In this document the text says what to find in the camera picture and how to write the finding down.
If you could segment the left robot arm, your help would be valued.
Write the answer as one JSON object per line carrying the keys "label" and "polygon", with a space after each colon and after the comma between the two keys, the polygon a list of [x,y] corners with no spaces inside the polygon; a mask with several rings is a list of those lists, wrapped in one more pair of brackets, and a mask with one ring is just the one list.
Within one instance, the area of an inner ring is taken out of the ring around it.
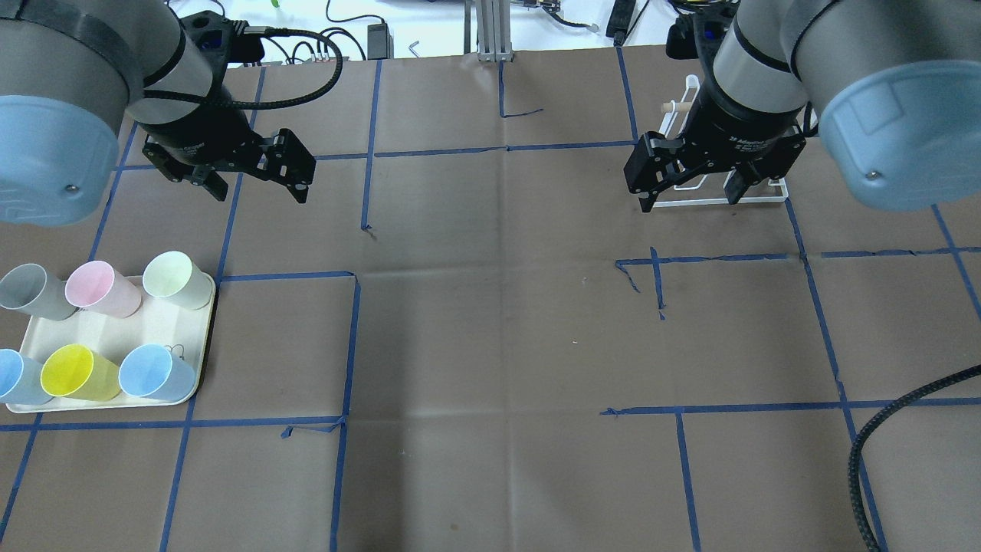
{"label": "left robot arm", "polygon": [[224,172],[276,182],[305,203],[315,159],[291,130],[261,136],[249,110],[308,104],[244,102],[225,87],[230,63],[262,59],[264,38],[216,11],[179,17],[161,1],[2,3],[2,221],[73,225],[94,213],[120,161],[118,129],[144,130],[144,156],[171,182],[220,202]]}

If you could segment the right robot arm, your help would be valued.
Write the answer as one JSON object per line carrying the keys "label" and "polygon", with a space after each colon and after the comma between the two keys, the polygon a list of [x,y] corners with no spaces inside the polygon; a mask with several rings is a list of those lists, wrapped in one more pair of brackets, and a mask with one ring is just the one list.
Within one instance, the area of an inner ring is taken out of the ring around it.
{"label": "right robot arm", "polygon": [[716,1],[680,15],[666,52],[704,78],[676,137],[647,132],[624,175],[641,209],[725,173],[727,202],[782,179],[817,135],[870,209],[979,192],[977,1]]}

